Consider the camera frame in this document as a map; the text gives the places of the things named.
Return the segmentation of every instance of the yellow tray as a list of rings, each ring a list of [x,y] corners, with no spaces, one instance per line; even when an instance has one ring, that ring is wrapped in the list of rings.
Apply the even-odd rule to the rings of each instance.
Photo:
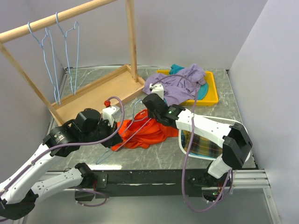
[[[169,75],[169,70],[157,70],[157,73]],[[205,81],[208,83],[209,89],[206,96],[202,100],[197,100],[196,102],[197,106],[213,106],[219,101],[213,72],[206,71]],[[193,104],[194,104],[193,99],[189,99],[181,103],[181,105],[193,105]]]

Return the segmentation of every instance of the orange garment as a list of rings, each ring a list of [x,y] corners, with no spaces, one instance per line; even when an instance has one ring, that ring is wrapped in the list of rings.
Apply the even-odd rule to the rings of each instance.
[[[148,111],[143,110],[136,114],[134,120],[140,120],[148,116]],[[141,121],[135,121],[130,128],[123,133],[123,131],[131,124],[132,120],[125,120],[119,130],[122,135],[123,142],[130,138],[149,118]],[[150,145],[157,144],[166,140],[167,137],[177,137],[178,130],[173,127],[166,127],[158,123],[155,119],[151,119],[136,135],[134,135],[124,147],[126,148],[148,148]],[[111,149],[115,151],[122,143],[113,146]]]

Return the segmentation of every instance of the wooden clothing rack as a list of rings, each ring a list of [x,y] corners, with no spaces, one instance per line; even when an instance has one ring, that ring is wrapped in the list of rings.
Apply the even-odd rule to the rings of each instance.
[[[65,21],[77,15],[86,13],[93,9],[107,5],[117,0],[92,0],[82,5],[70,8],[57,14],[58,22]],[[85,108],[93,108],[101,111],[104,101],[110,96],[118,96],[124,103],[135,98],[141,93],[145,81],[137,74],[137,58],[136,58],[136,36],[135,36],[135,16],[134,16],[134,0],[126,0],[126,11],[128,21],[129,47],[131,66],[123,65],[119,69],[99,78],[98,80],[79,89],[76,95],[70,94],[61,99],[61,104],[51,104],[42,94],[37,86],[32,82],[26,71],[20,66],[15,58],[3,45],[8,41],[20,38],[30,34],[28,25],[11,29],[0,34],[0,51],[26,80],[28,85],[38,95],[38,97],[46,104],[54,119],[59,125],[62,125],[70,119],[74,119],[76,115]],[[46,28],[56,24],[56,15],[51,15],[41,20],[30,23],[32,32]],[[111,101],[111,105],[116,105],[117,101]]]

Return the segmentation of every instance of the wooden rod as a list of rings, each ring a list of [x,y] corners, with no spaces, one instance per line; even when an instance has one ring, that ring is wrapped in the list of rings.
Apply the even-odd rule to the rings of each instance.
[[[46,104],[50,112],[53,114],[57,120],[63,124],[62,118],[59,116],[54,107],[50,104],[47,98],[39,91],[36,85],[32,82],[29,76],[26,74],[24,69],[19,65],[19,63],[15,60],[15,58],[9,53],[9,51],[4,47],[2,43],[0,43],[0,52],[8,59],[8,61],[12,64],[12,66],[19,72],[19,74],[26,80],[26,82],[30,85],[33,91],[38,95],[38,97]]]
[[[111,2],[114,2],[117,0],[93,0],[89,1],[87,3],[84,3],[82,5],[76,6],[74,8],[70,8],[68,10],[65,10],[63,12],[60,12],[57,14],[58,21],[62,22],[65,20],[68,20],[74,16],[86,13],[88,11],[91,11],[95,8],[107,5]],[[40,29],[49,27],[56,24],[56,15],[51,15],[46,18],[43,18],[41,20],[37,20],[35,22],[30,23],[30,27],[32,32],[38,31]],[[25,36],[27,34],[30,34],[28,25],[24,25],[15,29],[11,29],[9,31],[3,32],[0,34],[0,42],[6,43],[8,41],[12,41],[14,39],[17,39],[21,36]]]
[[[135,82],[138,82],[134,0],[126,0],[126,9],[130,42],[131,75]]]

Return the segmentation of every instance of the marble tabletop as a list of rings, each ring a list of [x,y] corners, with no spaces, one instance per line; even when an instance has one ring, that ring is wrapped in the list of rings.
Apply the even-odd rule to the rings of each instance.
[[[92,67],[78,69],[77,84],[83,87],[99,77],[113,71],[116,67]],[[146,80],[147,77],[154,74],[158,68],[139,67],[138,74]],[[242,122],[235,96],[230,85],[227,72],[224,69],[211,69],[214,74],[219,102],[213,106],[197,106],[196,114],[208,115],[220,118],[235,119]],[[71,69],[71,74],[75,74],[75,69]],[[61,89],[62,97],[71,93],[70,75],[65,74]],[[125,119],[132,119],[133,105],[139,99],[146,96],[142,93],[137,98],[125,105]],[[135,112],[145,109],[140,103],[136,105]],[[52,119],[49,130],[57,124]],[[96,165],[99,158],[107,152],[101,164]],[[147,149],[135,148],[122,150],[112,153],[111,150],[103,147],[101,144],[93,146],[84,146],[79,150],[71,153],[68,157],[55,164],[50,171],[63,171],[66,168],[72,168],[79,162],[85,162],[94,170],[111,170],[111,169],[181,169],[183,167],[185,154],[179,148],[178,138],[168,138],[166,141],[150,146]],[[206,168],[210,161],[191,158],[188,159],[188,168]],[[253,155],[245,162],[243,168],[256,168]]]

